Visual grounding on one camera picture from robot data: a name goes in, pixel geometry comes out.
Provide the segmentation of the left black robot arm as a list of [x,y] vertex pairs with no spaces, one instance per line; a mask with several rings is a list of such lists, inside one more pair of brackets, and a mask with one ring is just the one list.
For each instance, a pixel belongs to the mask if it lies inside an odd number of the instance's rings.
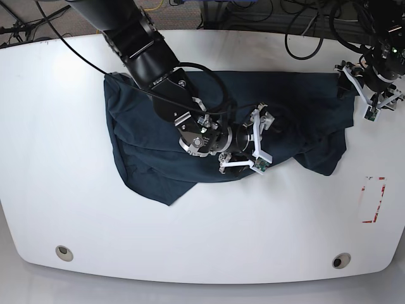
[[330,10],[330,31],[347,49],[360,55],[357,65],[343,61],[336,69],[358,91],[371,112],[393,109],[404,94],[394,82],[404,75],[404,1],[351,1],[358,22],[371,36],[370,47],[347,42],[335,29],[335,14],[346,1],[336,1]]

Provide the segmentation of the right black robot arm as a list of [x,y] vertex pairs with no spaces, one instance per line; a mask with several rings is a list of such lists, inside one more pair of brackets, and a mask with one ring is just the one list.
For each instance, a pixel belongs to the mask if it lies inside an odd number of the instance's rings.
[[[232,168],[263,174],[273,163],[262,150],[262,133],[274,122],[266,104],[256,105],[246,123],[234,123],[236,104],[225,83],[210,69],[182,63],[151,17],[133,1],[70,1],[104,36],[140,90],[152,99],[156,114],[180,133],[179,145],[191,156],[218,156],[219,171]],[[206,72],[220,87],[222,101],[207,108],[185,68]]]

